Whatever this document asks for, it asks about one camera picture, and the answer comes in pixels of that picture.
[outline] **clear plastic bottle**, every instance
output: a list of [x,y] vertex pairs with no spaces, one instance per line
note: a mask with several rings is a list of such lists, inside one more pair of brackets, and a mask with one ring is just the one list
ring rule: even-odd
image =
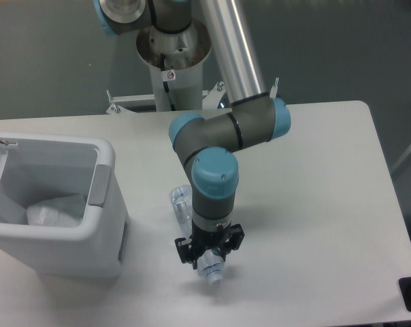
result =
[[[192,187],[183,185],[176,187],[169,193],[172,207],[176,214],[178,225],[180,226],[183,237],[191,237],[192,233]],[[213,249],[207,250],[197,260],[197,272],[201,277],[206,277],[210,285],[219,283],[223,280],[222,271],[225,263],[220,255]]]

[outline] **plastic bag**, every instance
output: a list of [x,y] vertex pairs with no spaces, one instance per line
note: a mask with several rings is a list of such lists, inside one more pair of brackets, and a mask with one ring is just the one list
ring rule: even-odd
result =
[[27,208],[29,225],[77,227],[82,223],[86,200],[84,195],[67,196],[38,202]]

